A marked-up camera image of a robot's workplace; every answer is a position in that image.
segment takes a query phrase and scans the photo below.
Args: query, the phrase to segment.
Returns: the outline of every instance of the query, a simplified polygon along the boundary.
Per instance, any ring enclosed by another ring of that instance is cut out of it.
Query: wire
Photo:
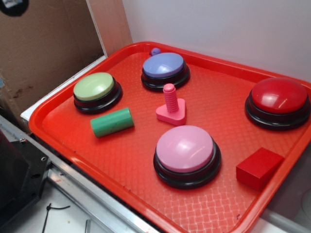
[[[67,209],[67,208],[70,207],[70,205],[69,205],[69,206],[62,207],[62,208],[55,208],[55,207],[51,207],[51,205],[52,205],[52,203],[50,203],[50,204],[47,206],[47,215],[46,215],[46,217],[45,217],[45,221],[44,221],[42,233],[44,233],[44,231],[45,231],[45,227],[46,227],[47,221],[48,221],[49,211],[50,211],[51,209],[55,209],[55,210],[64,210],[64,209]]]

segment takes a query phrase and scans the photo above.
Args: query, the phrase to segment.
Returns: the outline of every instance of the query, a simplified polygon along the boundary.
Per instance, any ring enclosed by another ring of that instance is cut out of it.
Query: red cube
[[[260,148],[237,165],[237,180],[260,191],[270,180],[283,156]]]

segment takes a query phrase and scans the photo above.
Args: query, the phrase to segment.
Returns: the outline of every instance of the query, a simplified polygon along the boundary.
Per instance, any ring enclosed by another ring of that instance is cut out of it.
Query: pink button
[[[156,153],[166,169],[179,173],[193,172],[211,160],[213,140],[199,127],[178,126],[160,137]]]
[[[269,78],[257,83],[252,90],[253,103],[273,114],[287,114],[301,109],[308,97],[299,82],[289,78]]]

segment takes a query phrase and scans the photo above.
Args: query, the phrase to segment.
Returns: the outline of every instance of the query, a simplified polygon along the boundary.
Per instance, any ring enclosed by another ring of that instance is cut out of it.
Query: tray rim
[[[237,63],[226,61],[223,59],[214,58],[211,56],[171,47],[171,46],[156,43],[156,42],[138,42],[138,43],[128,45],[124,47],[123,49],[115,52],[114,54],[112,54],[111,56],[109,56],[107,59],[103,60],[99,64],[97,64],[93,69],[99,66],[102,66],[103,64],[105,65],[106,69],[109,69],[115,64],[117,64],[118,63],[117,61],[119,61],[120,59],[122,60],[126,58],[128,55],[132,55],[136,52],[149,52],[154,47],[161,48],[162,52],[167,52],[167,51],[177,52],[184,57],[187,63],[196,64],[197,62],[199,62],[200,63],[199,66],[210,65],[212,63],[213,69],[210,69],[209,67],[205,67],[205,68],[209,70],[217,71],[220,73],[224,73],[224,74],[229,74],[233,77],[245,79],[245,80],[255,82],[255,83],[257,83],[258,81],[262,79],[269,78],[269,77],[280,77],[280,76],[287,77],[287,78],[296,80],[300,82],[303,86],[305,86],[308,90],[309,96],[311,93],[311,84],[304,80],[299,80],[299,79],[292,78],[289,76],[237,64]],[[69,90],[72,89],[75,83],[77,83],[81,78],[90,74],[93,71],[93,69],[84,73],[76,81],[72,82],[71,84],[66,86],[63,90],[57,92],[56,94],[48,98],[46,101],[44,101],[42,104],[40,104],[35,109],[35,111],[31,115],[31,118],[29,120],[30,130],[36,136],[38,136],[43,141],[48,143],[52,148],[54,148],[61,154],[72,154],[72,151],[67,147],[63,147],[52,136],[45,134],[41,123],[54,108],[56,108],[57,106],[59,106],[61,103],[63,103],[64,101],[66,101],[68,98],[72,96]],[[234,226],[234,228],[230,230],[231,233],[244,233],[244,232],[248,232],[251,229],[251,227],[255,224],[260,214],[263,212],[265,207],[268,205],[269,201],[271,200],[275,192],[278,190],[278,188],[281,186],[283,181],[286,179],[288,173],[291,171],[292,167],[295,165],[296,161],[299,159],[304,149],[309,144],[310,139],[311,139],[311,125],[309,125],[309,127],[301,135],[300,139],[298,140],[298,143],[294,145],[293,148],[291,148],[291,150],[289,150],[286,156],[286,159],[284,159],[283,163],[278,168],[278,170],[275,172],[274,176],[271,178],[271,180],[266,185],[266,187],[255,197],[254,201],[246,209],[242,218],[238,221],[238,223]],[[75,161],[75,164],[78,167],[82,168],[84,172],[86,172],[87,174],[92,174],[92,176],[97,175],[98,177],[100,177],[101,180],[105,180],[105,184],[102,183],[104,187],[106,187],[109,191],[114,193],[119,198],[121,198],[122,196],[121,199],[123,201],[128,203],[130,206],[136,209],[139,213],[141,213],[144,217],[149,219],[155,225],[159,226],[161,229],[165,230],[166,232],[179,232],[179,233],[186,232],[185,229],[178,226],[176,223],[174,223],[169,218],[165,217],[158,210],[149,206],[145,202],[141,203],[141,201],[143,200],[141,200],[136,195],[132,193],[126,193],[126,196],[123,196],[122,194],[125,194],[124,189],[121,187],[121,185],[119,185],[115,180],[113,180],[109,176],[93,170],[88,164],[82,161]]]

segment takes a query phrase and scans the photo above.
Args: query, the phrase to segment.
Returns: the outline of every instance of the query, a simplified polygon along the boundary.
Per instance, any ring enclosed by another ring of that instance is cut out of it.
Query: plastic tray
[[[201,188],[170,188],[153,167],[158,139],[174,127],[156,118],[156,108],[165,103],[163,94],[146,90],[140,80],[142,65],[155,47],[184,57],[191,78],[177,97],[186,100],[186,124],[208,131],[222,153],[219,174]],[[77,80],[36,109],[30,129],[165,232],[250,230],[311,138],[310,120],[298,129],[275,132],[247,119],[244,103],[252,87],[280,76],[275,73],[153,42],[125,47],[85,75],[94,72],[108,72],[121,84],[124,95],[115,107],[97,115],[79,113],[72,96]],[[299,82],[311,96],[311,84]],[[96,138],[90,120],[125,107],[135,126]],[[236,165],[260,147],[285,159],[258,192],[236,180]]]

